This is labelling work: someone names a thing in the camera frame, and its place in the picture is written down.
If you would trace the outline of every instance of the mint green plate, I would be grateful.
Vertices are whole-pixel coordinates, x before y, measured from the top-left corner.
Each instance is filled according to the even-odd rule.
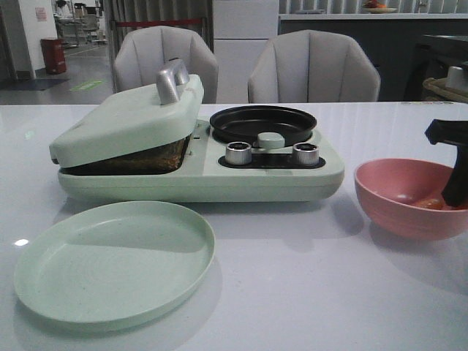
[[[20,256],[15,289],[30,310],[65,328],[111,331],[185,301],[214,257],[214,233],[180,205],[131,201],[93,208],[37,237]]]

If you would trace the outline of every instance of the red trash can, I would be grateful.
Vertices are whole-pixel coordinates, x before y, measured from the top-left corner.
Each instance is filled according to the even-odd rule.
[[[57,75],[67,71],[64,49],[60,38],[41,39],[42,55],[44,56],[45,71],[50,75]]]

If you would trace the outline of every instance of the pink bowl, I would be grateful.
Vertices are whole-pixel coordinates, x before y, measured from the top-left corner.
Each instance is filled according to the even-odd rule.
[[[355,171],[355,188],[364,212],[379,226],[405,238],[442,240],[468,230],[465,205],[451,208],[442,199],[452,168],[417,159],[375,159]],[[438,199],[442,209],[414,203]]]

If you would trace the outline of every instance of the frying pan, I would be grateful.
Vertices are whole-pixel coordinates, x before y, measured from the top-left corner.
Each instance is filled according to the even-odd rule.
[[[288,107],[252,105],[228,108],[210,118],[214,137],[230,143],[244,141],[258,147],[260,133],[282,135],[285,146],[308,140],[317,125],[314,116]]]

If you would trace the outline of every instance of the white chair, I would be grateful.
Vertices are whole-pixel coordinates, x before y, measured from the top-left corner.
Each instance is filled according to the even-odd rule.
[[[138,29],[125,36],[114,61],[117,91],[155,83],[158,70],[174,58],[184,60],[187,71],[200,76],[203,103],[216,103],[216,57],[197,32],[169,26]]]
[[[380,76],[351,37],[297,31],[268,40],[248,82],[249,102],[373,102]]]
[[[90,14],[83,16],[83,27],[82,30],[86,35],[86,43],[93,41],[93,32],[96,33],[99,30],[99,23],[97,21],[97,16]]]

